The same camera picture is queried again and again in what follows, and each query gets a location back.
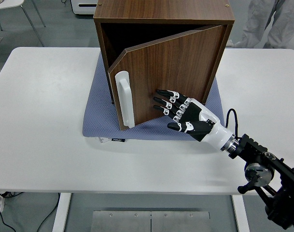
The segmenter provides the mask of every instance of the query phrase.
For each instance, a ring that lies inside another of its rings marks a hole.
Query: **cabinet top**
[[[228,0],[98,0],[96,23],[234,23]]]

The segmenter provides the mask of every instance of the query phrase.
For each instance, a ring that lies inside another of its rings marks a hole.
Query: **white chair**
[[[40,36],[39,36],[39,34],[37,33],[37,31],[36,31],[36,29],[35,29],[35,27],[34,27],[32,21],[31,21],[30,17],[28,16],[26,10],[25,10],[25,9],[23,8],[23,6],[22,6],[22,4],[24,3],[24,1],[25,1],[25,0],[4,0],[2,3],[0,3],[0,10],[2,10],[2,9],[6,9],[6,8],[12,8],[12,7],[20,6],[21,9],[23,10],[23,12],[25,13],[25,15],[26,15],[26,17],[27,17],[29,23],[31,24],[31,26],[32,26],[32,28],[33,28],[33,30],[34,30],[34,32],[35,32],[37,38],[39,39],[39,41],[41,42],[42,46],[44,47],[44,43],[43,43],[42,40],[40,39]],[[46,25],[44,24],[44,21],[43,21],[41,15],[40,15],[40,13],[39,13],[37,7],[36,7],[36,4],[35,4],[34,0],[32,0],[32,2],[33,2],[33,5],[34,5],[34,7],[35,7],[35,9],[36,9],[36,11],[37,11],[37,13],[38,13],[38,15],[39,15],[41,21],[42,21],[44,27],[46,27]]]

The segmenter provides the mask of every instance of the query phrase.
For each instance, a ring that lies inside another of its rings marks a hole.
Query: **white appliance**
[[[98,0],[70,0],[71,7],[76,15],[93,15]]]

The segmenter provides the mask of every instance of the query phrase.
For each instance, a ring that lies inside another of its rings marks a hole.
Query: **white door handle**
[[[115,76],[123,124],[129,128],[135,126],[132,91],[127,71],[120,71]]]

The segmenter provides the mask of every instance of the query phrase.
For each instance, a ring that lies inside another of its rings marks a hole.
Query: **robotic arm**
[[[239,156],[246,161],[245,177],[248,183],[239,186],[241,194],[255,190],[266,204],[268,219],[284,229],[294,226],[294,168],[283,163],[244,134],[239,140],[235,135],[220,124],[218,117],[204,105],[193,98],[188,98],[178,92],[157,90],[159,95],[167,98],[154,97],[161,106],[154,108],[168,115],[175,122],[168,128],[187,133],[199,142],[207,142],[216,149],[228,152],[232,159]],[[268,184],[274,176],[274,171],[280,173],[282,187],[275,191]],[[272,197],[268,197],[264,188]]]

